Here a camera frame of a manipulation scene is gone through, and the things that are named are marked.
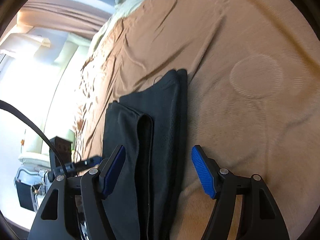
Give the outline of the black sleeveless shirt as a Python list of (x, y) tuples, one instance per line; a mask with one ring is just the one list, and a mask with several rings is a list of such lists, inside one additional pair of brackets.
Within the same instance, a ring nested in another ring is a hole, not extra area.
[(187, 144), (187, 72), (170, 70), (150, 88), (106, 110), (103, 156), (126, 151), (104, 201), (116, 239), (169, 239), (182, 188)]

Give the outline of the pink curtain left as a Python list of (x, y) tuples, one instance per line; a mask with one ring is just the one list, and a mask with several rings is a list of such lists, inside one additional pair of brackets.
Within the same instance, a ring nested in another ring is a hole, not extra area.
[(28, 0), (17, 24), (74, 33), (91, 40), (111, 14), (72, 0)]

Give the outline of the orange brown bed blanket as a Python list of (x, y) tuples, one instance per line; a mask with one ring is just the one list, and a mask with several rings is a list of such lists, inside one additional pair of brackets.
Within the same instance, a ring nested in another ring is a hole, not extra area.
[(258, 173), (289, 237), (319, 207), (319, 39), (290, 0), (145, 0), (108, 21), (80, 69), (76, 150), (101, 154), (108, 104), (188, 72), (187, 149)]

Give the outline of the white padded headboard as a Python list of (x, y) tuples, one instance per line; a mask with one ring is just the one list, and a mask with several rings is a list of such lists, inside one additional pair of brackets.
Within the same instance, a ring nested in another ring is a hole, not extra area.
[(1, 100), (47, 138), (74, 141), (76, 91), (89, 44), (79, 35), (53, 29), (10, 34), (1, 44)]

